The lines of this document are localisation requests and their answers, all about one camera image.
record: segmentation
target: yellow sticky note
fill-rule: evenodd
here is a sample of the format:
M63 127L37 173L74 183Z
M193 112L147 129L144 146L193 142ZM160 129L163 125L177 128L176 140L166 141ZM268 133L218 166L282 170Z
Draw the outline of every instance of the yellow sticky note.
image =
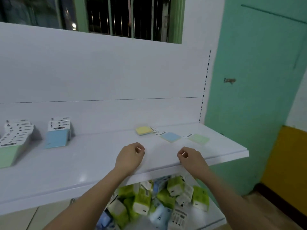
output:
M138 135L145 135L145 134L153 133L150 127L138 127L135 130Z

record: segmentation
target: floor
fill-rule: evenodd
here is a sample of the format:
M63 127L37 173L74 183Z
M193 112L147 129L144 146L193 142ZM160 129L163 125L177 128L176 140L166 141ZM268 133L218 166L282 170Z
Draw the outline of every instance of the floor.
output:
M259 193L249 194L245 196L244 199L258 208L280 230L302 230L302 228ZM71 200L61 201L0 216L0 229L41 230L62 210L67 208L70 202ZM226 224L215 230L232 229Z
M245 196L244 199L258 208L264 214L264 216L280 230L303 230L258 192L249 194ZM232 228L228 224L225 224L216 228L215 230L232 230Z

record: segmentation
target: forearm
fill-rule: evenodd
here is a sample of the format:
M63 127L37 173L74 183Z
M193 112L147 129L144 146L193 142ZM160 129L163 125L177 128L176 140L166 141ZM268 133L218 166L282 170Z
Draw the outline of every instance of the forearm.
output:
M237 195L211 171L201 175L200 180L216 198L222 212L226 216L227 222L233 230L275 229L259 210Z
M119 170L111 170L107 176L52 220L44 230L94 229L115 189L126 177L126 174Z

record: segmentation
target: brown baseboard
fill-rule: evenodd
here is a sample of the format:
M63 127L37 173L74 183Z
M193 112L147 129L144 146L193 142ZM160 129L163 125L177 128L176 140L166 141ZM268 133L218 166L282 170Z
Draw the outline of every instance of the brown baseboard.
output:
M286 202L282 197L268 188L262 183L258 183L254 186L254 191L259 192L268 201L274 204L279 210L285 213L289 218L291 218L295 223L297 223L301 228L307 230L307 216L297 210L295 207Z

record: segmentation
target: person's left hand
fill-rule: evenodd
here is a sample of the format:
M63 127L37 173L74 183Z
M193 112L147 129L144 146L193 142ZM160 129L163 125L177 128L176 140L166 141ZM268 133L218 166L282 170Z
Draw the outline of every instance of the person's left hand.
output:
M144 155L145 148L143 145L138 142L129 144L119 152L116 158L115 169L128 176L140 165Z

